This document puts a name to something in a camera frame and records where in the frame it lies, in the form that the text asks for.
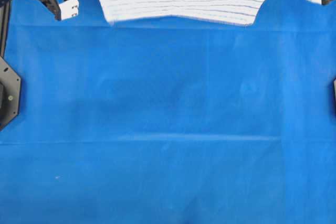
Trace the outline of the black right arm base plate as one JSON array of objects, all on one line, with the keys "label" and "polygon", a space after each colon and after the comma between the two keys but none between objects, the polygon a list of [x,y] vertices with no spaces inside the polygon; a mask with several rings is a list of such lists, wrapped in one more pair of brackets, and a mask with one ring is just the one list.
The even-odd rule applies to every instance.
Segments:
[{"label": "black right arm base plate", "polygon": [[336,78],[333,81],[333,106],[334,106],[334,114],[336,112]]}]

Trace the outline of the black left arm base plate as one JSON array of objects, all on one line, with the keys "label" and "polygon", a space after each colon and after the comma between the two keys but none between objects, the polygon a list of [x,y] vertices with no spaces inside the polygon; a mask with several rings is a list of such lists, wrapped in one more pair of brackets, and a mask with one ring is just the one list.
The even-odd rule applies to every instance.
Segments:
[{"label": "black left arm base plate", "polygon": [[21,78],[1,57],[1,131],[19,114]]}]

